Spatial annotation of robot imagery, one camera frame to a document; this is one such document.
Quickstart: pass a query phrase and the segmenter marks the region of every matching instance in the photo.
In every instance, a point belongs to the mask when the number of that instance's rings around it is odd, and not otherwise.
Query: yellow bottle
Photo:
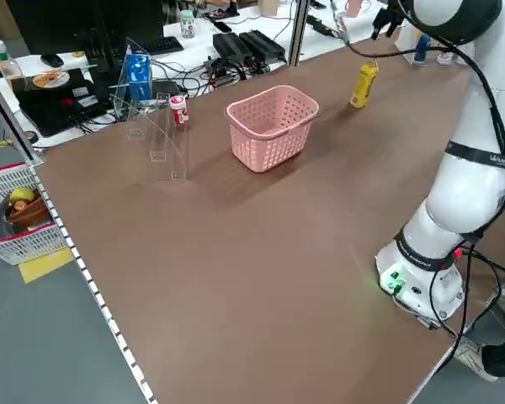
[[[359,74],[357,85],[353,91],[352,99],[350,99],[350,104],[352,104],[352,106],[355,108],[363,108],[367,104],[370,96],[370,89],[379,71],[380,68],[376,60],[368,61],[361,66],[361,73]]]

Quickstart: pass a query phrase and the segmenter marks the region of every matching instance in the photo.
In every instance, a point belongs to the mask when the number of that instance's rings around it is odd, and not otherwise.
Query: blue box
[[[125,57],[127,82],[131,97],[135,101],[152,99],[152,63],[148,55],[127,55]]]

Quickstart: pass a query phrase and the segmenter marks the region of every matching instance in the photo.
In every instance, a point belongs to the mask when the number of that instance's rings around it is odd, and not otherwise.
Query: yellow paper
[[[23,275],[24,282],[27,284],[43,275],[47,275],[49,272],[54,271],[66,263],[70,263],[72,260],[73,256],[69,248],[62,248],[61,250],[51,252],[42,257],[20,263],[19,269],[20,273]]]

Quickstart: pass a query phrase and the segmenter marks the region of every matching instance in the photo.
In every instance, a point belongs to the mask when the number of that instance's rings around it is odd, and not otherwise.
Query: brown table
[[[120,125],[38,167],[160,403],[403,403],[449,348],[381,292],[374,255],[426,196],[468,75],[381,60],[357,111],[363,62],[338,50],[192,100],[184,183]],[[297,158],[251,173],[223,109],[276,84],[322,114]],[[505,265],[505,217],[481,250]],[[492,287],[477,271],[474,314]]]

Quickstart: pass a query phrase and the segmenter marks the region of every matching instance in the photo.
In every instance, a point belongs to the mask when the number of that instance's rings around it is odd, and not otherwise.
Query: pink basket
[[[277,86],[228,105],[232,152],[255,173],[303,150],[318,103],[291,86]]]

